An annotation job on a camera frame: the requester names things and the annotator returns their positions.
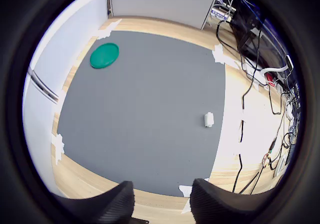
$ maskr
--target white tape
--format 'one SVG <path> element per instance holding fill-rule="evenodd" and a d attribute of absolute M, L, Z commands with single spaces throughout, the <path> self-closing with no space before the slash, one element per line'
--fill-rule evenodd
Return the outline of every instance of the white tape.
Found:
<path fill-rule="evenodd" d="M 188 213 L 188 212 L 191 212 L 191 206 L 190 206 L 190 195 L 191 195 L 191 192 L 192 192 L 192 186 L 183 186 L 183 185 L 179 185 L 179 189 L 180 191 L 182 191 L 183 193 L 183 196 L 185 198 L 188 198 L 181 214 L 185 214 L 185 213 Z"/>
<path fill-rule="evenodd" d="M 98 30 L 96 34 L 96 36 L 98 36 L 98 39 L 109 37 L 111 34 L 111 31 L 117 27 L 117 25 L 121 22 L 121 20 L 122 18 L 116 22 L 112 22 L 111 24 L 108 25 L 107 28 Z"/>
<path fill-rule="evenodd" d="M 61 134 L 58 134 L 57 136 L 52 134 L 51 143 L 55 146 L 55 164 L 58 165 L 58 160 L 61 161 L 62 159 L 62 153 L 65 153 L 65 144 L 62 142 Z"/>
<path fill-rule="evenodd" d="M 212 50 L 212 54 L 214 57 L 214 61 L 216 63 L 227 64 L 227 65 L 239 70 L 239 66 L 238 66 L 239 62 L 224 55 L 223 46 L 221 44 L 215 45 L 214 47 L 215 47 L 215 49 Z"/>

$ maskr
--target black cable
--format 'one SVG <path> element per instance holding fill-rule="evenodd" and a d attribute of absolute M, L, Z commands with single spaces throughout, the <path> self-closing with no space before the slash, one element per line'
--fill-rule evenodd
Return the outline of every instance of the black cable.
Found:
<path fill-rule="evenodd" d="M 234 193 L 235 192 L 235 189 L 236 189 L 236 184 L 237 184 L 237 181 L 238 181 L 238 177 L 239 177 L 239 174 L 241 172 L 241 169 L 242 169 L 242 161 L 241 161 L 241 155 L 239 154 L 239 160 L 240 160 L 240 170 L 235 178 L 235 182 L 234 182 L 234 185 L 233 185 L 233 190 L 232 192 Z"/>
<path fill-rule="evenodd" d="M 270 166 L 270 169 L 273 171 L 274 169 L 276 169 L 276 167 L 275 168 L 273 168 L 272 167 L 272 161 L 271 161 L 271 158 L 268 158 L 269 159 L 269 166 Z"/>
<path fill-rule="evenodd" d="M 283 146 L 285 147 L 285 148 L 289 148 L 290 146 L 291 146 L 291 143 L 290 143 L 290 137 L 289 137 L 289 143 L 290 143 L 290 145 L 284 145 L 284 142 L 285 142 L 285 137 L 286 137 L 286 135 L 288 135 L 288 134 L 294 134 L 293 132 L 287 132 L 285 135 L 284 135 L 284 137 L 283 137 L 283 139 L 282 139 L 282 144 L 283 144 Z"/>
<path fill-rule="evenodd" d="M 216 38 L 219 40 L 219 42 L 223 45 L 223 46 L 228 46 L 228 47 L 230 47 L 232 50 L 234 50 L 235 52 L 237 52 L 237 53 L 239 53 L 240 55 L 241 55 L 241 53 L 238 51 L 238 50 L 236 50 L 235 48 L 233 48 L 231 45 L 229 45 L 229 44 L 227 44 L 226 42 L 224 42 L 224 41 L 222 41 L 221 39 L 220 39 L 220 37 L 219 37 L 219 28 L 220 28 L 220 24 L 223 22 L 223 20 L 221 20 L 219 23 L 218 23 L 218 25 L 217 25 L 217 27 L 216 27 L 216 33 L 215 33 L 215 35 L 216 35 Z M 246 61 L 248 61 L 248 63 L 251 65 L 251 67 L 252 68 L 255 68 L 254 67 L 254 65 L 250 62 L 250 60 L 249 59 L 247 59 L 246 57 L 244 57 L 245 58 L 245 60 Z"/>
<path fill-rule="evenodd" d="M 284 146 L 285 148 L 288 149 L 288 148 L 291 146 L 291 143 L 290 143 L 289 146 L 285 146 L 285 144 L 284 144 L 285 137 L 286 137 L 286 135 L 289 135 L 289 134 L 294 134 L 294 133 L 293 133 L 293 132 L 287 132 L 287 133 L 284 135 L 284 137 L 283 137 L 283 139 L 282 139 L 282 144 L 281 144 L 280 151 L 279 151 L 278 155 L 275 157 L 275 159 L 274 159 L 273 161 L 271 161 L 271 158 L 270 158 L 270 157 L 268 158 L 268 159 L 269 159 L 269 165 L 270 165 L 270 169 L 271 169 L 271 170 L 274 170 L 274 169 L 277 168 L 277 165 L 278 165 L 279 162 L 276 164 L 276 166 L 275 166 L 274 168 L 272 167 L 272 163 L 273 163 L 279 156 L 281 157 L 282 147 Z"/>
<path fill-rule="evenodd" d="M 241 192 L 239 192 L 239 194 L 242 194 L 247 188 L 248 186 L 250 186 L 250 184 L 254 181 L 254 179 L 258 176 L 259 172 L 256 173 L 256 175 L 254 176 L 254 178 L 252 178 L 252 180 L 241 190 Z"/>
<path fill-rule="evenodd" d="M 259 47 L 260 47 L 260 34 L 261 34 L 261 29 L 259 31 L 259 35 L 258 35 L 258 48 L 257 48 L 257 51 L 256 51 L 256 65 L 255 65 L 255 69 L 254 69 L 254 72 L 253 72 L 253 75 L 252 75 L 252 81 L 251 81 L 251 85 L 249 87 L 249 89 L 245 92 L 245 94 L 242 96 L 242 109 L 245 108 L 245 96 L 249 93 L 249 91 L 251 90 L 252 88 L 252 85 L 254 83 L 254 78 L 255 78 L 255 73 L 256 73 L 256 70 L 257 70 L 257 67 L 258 67 L 258 61 L 259 61 Z"/>
<path fill-rule="evenodd" d="M 273 109 L 273 107 L 272 107 L 270 90 L 271 90 L 271 89 L 270 89 L 270 86 L 269 86 L 269 99 L 270 99 L 271 111 L 272 111 L 272 113 L 273 113 L 274 115 L 280 115 L 281 112 L 282 112 L 282 95 L 287 94 L 287 92 L 284 92 L 284 93 L 282 93 L 282 94 L 280 95 L 280 112 L 275 113 L 275 112 L 274 112 L 274 109 Z"/>
<path fill-rule="evenodd" d="M 252 190 L 251 190 L 251 192 L 250 192 L 250 195 L 251 195 L 251 194 L 252 194 L 252 192 L 254 191 L 254 189 L 255 189 L 255 187 L 256 187 L 256 185 L 257 185 L 258 181 L 259 181 L 259 178 L 260 178 L 261 173 L 262 173 L 262 171 L 263 171 L 263 170 L 264 170 L 264 167 L 262 167 L 261 172 L 260 172 L 260 174 L 259 174 L 259 176 L 258 176 L 258 179 L 256 180 L 255 185 L 253 186 L 253 188 L 252 188 Z"/>

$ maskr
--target electrical wire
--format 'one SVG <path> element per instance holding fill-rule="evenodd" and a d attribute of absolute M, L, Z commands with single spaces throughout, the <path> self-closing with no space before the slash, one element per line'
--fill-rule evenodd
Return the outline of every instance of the electrical wire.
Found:
<path fill-rule="evenodd" d="M 250 192 L 250 195 L 251 195 L 251 194 L 252 194 L 252 192 L 254 191 L 254 189 L 255 189 L 255 187 L 256 187 L 256 185 L 257 185 L 258 181 L 259 181 L 259 178 L 260 178 L 261 173 L 262 173 L 262 171 L 263 171 L 263 170 L 264 170 L 264 167 L 262 167 L 261 172 L 260 172 L 260 174 L 259 174 L 259 176 L 258 176 L 258 179 L 256 180 L 255 185 L 253 186 L 253 188 L 252 188 L 252 190 L 251 190 L 251 192 Z"/>
<path fill-rule="evenodd" d="M 260 33 L 261 33 L 261 31 L 259 32 L 259 40 L 258 40 L 258 49 L 257 49 L 257 58 L 256 58 L 256 66 L 255 66 L 255 71 L 253 72 L 253 75 L 252 75 L 252 82 L 251 82 L 251 85 L 250 85 L 250 88 L 247 90 L 247 92 L 242 96 L 242 108 L 244 109 L 245 108 L 245 106 L 244 106 L 244 101 L 245 101 L 245 99 L 244 99 L 244 96 L 246 95 L 246 94 L 248 94 L 248 92 L 250 91 L 250 89 L 252 88 L 252 85 L 253 85 L 253 82 L 254 82 L 254 78 L 255 78 L 255 72 L 256 72 L 256 70 L 257 70 L 257 66 L 258 66 L 258 60 L 259 60 L 259 45 L 260 45 Z M 242 142 L 242 139 L 243 139 L 243 136 L 244 136 L 244 121 L 242 120 L 241 121 L 241 139 L 240 139 L 240 142 Z M 233 185 L 233 190 L 232 190 L 232 192 L 234 193 L 235 192 L 235 188 L 236 188 L 236 185 L 237 185 L 237 181 L 238 181 L 238 177 L 239 177 L 239 174 L 240 174 L 240 171 L 241 171 L 241 169 L 242 169 L 242 162 L 241 162 L 241 156 L 240 156 L 240 154 L 239 154 L 239 159 L 240 159 L 240 165 L 241 165 L 241 168 L 239 169 L 239 172 L 238 172 L 238 174 L 237 174 L 237 176 L 236 176 L 236 179 L 235 179 L 235 182 L 234 182 L 234 185 Z"/>
<path fill-rule="evenodd" d="M 239 192 L 239 194 L 242 194 L 250 186 L 250 184 L 256 179 L 259 173 L 260 173 L 260 170 L 254 176 L 254 178 L 252 178 L 251 181 Z"/>
<path fill-rule="evenodd" d="M 282 112 L 282 95 L 285 95 L 285 94 L 287 94 L 287 93 L 284 92 L 284 93 L 282 93 L 282 94 L 280 95 L 280 112 L 276 112 L 276 113 L 275 113 L 275 112 L 274 112 L 274 109 L 273 109 L 273 106 L 272 106 L 270 90 L 271 90 L 271 88 L 270 88 L 270 86 L 269 86 L 269 99 L 270 99 L 271 111 L 272 111 L 272 113 L 273 113 L 274 115 L 280 115 L 281 112 Z"/>
<path fill-rule="evenodd" d="M 232 50 L 234 50 L 235 52 L 237 52 L 238 54 L 240 54 L 240 55 L 242 55 L 238 50 L 236 50 L 235 48 L 233 48 L 231 45 L 229 45 L 229 44 L 227 44 L 226 42 L 224 42 L 223 40 L 221 40 L 220 39 L 220 37 L 219 37 L 219 28 L 220 28 L 220 24 L 223 22 L 223 20 L 221 20 L 219 23 L 218 23 L 218 25 L 216 26 L 216 33 L 215 33 L 215 35 L 216 35 L 216 38 L 219 40 L 219 42 L 226 48 L 226 46 L 228 46 L 229 48 L 231 48 Z M 252 67 L 252 68 L 255 68 L 254 67 L 254 65 L 250 62 L 250 60 L 248 59 L 248 58 L 246 58 L 246 57 L 244 57 L 244 59 L 250 64 L 250 66 Z"/>
<path fill-rule="evenodd" d="M 230 2 L 230 0 L 228 0 L 228 2 L 229 2 L 229 11 L 228 11 L 228 16 L 227 16 L 227 18 L 225 19 L 225 18 L 223 18 L 223 21 L 225 21 L 225 20 L 228 20 L 228 18 L 230 17 L 230 13 L 231 13 L 231 5 L 232 5 L 232 2 L 233 2 L 234 0 L 231 0 L 231 2 Z"/>
<path fill-rule="evenodd" d="M 244 93 L 244 95 L 242 96 L 242 109 L 245 108 L 245 96 L 249 93 L 249 91 L 251 90 L 252 88 L 252 85 L 254 83 L 254 78 L 255 78 L 255 73 L 256 73 L 256 70 L 257 70 L 257 67 L 258 67 L 258 61 L 259 61 L 259 46 L 260 46 L 260 34 L 261 34 L 261 29 L 259 31 L 259 35 L 258 35 L 258 48 L 257 48 L 257 51 L 256 51 L 256 65 L 255 65 L 255 69 L 254 69 L 254 72 L 253 72 L 253 75 L 252 75 L 252 81 L 251 81 L 251 85 L 249 87 L 249 89 Z"/>
<path fill-rule="evenodd" d="M 238 174 L 237 174 L 237 176 L 235 178 L 235 182 L 234 182 L 233 190 L 232 190 L 233 193 L 235 192 L 237 181 L 238 181 L 238 177 L 239 177 L 239 174 L 240 174 L 240 172 L 242 170 L 242 161 L 241 161 L 241 155 L 240 154 L 239 154 L 239 160 L 240 160 L 240 169 L 239 169 Z"/>
<path fill-rule="evenodd" d="M 271 36 L 277 41 L 277 43 L 279 44 L 279 46 L 281 47 L 281 49 L 282 49 L 282 51 L 284 52 L 284 54 L 286 54 L 286 51 L 285 51 L 285 49 L 282 47 L 282 45 L 280 44 L 280 42 L 278 41 L 278 39 L 274 36 L 274 34 L 268 29 L 268 27 L 261 21 L 261 19 L 257 16 L 257 14 L 252 10 L 252 8 L 248 5 L 248 1 L 246 1 L 246 0 L 243 0 L 244 2 L 245 2 L 245 4 L 248 6 L 248 8 L 252 11 L 252 13 L 254 13 L 254 15 L 257 17 L 257 19 L 260 21 L 260 23 L 263 25 L 263 27 L 265 28 L 265 30 L 266 31 L 268 31 L 269 32 L 269 34 L 271 34 Z M 287 81 L 287 86 L 288 86 L 288 89 L 290 89 L 289 88 L 289 85 L 288 85 L 288 77 L 291 75 L 291 72 L 292 72 L 292 70 L 290 70 L 290 73 L 289 73 L 289 75 L 287 76 L 286 75 L 286 78 L 284 79 L 284 80 L 286 80 Z"/>

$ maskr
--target green disc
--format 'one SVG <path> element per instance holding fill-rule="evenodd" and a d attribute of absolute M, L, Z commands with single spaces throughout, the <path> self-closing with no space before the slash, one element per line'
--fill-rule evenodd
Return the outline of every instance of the green disc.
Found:
<path fill-rule="evenodd" d="M 90 57 L 93 68 L 105 68 L 111 65 L 119 56 L 119 47 L 114 43 L 99 46 Z"/>

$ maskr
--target black plastic part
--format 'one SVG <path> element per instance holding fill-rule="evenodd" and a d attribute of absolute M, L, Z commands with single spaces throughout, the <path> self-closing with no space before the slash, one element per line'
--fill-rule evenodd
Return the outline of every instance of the black plastic part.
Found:
<path fill-rule="evenodd" d="M 68 199 L 54 196 L 84 223 L 128 224 L 135 206 L 134 186 L 128 181 L 93 198 Z"/>
<path fill-rule="evenodd" d="M 190 195 L 190 206 L 197 224 L 242 223 L 272 191 L 261 195 L 241 195 L 218 188 L 203 179 L 195 179 Z"/>

